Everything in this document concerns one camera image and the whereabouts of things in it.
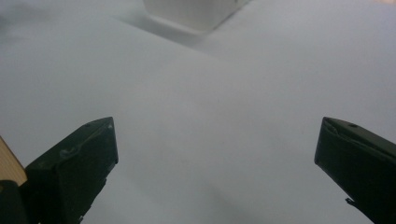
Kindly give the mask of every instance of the white object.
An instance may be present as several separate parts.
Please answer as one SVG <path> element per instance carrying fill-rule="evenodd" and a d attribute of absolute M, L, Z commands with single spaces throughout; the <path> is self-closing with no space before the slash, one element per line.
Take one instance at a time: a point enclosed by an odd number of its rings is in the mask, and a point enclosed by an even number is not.
<path fill-rule="evenodd" d="M 195 30 L 219 25 L 248 0 L 144 0 L 148 13 Z"/>

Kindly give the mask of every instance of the white box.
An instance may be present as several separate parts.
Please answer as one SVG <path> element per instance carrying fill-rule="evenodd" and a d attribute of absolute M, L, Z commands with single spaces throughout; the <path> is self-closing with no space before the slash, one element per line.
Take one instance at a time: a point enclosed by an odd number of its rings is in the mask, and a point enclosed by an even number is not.
<path fill-rule="evenodd" d="M 144 0 L 148 13 L 199 31 L 210 30 L 248 0 Z"/>

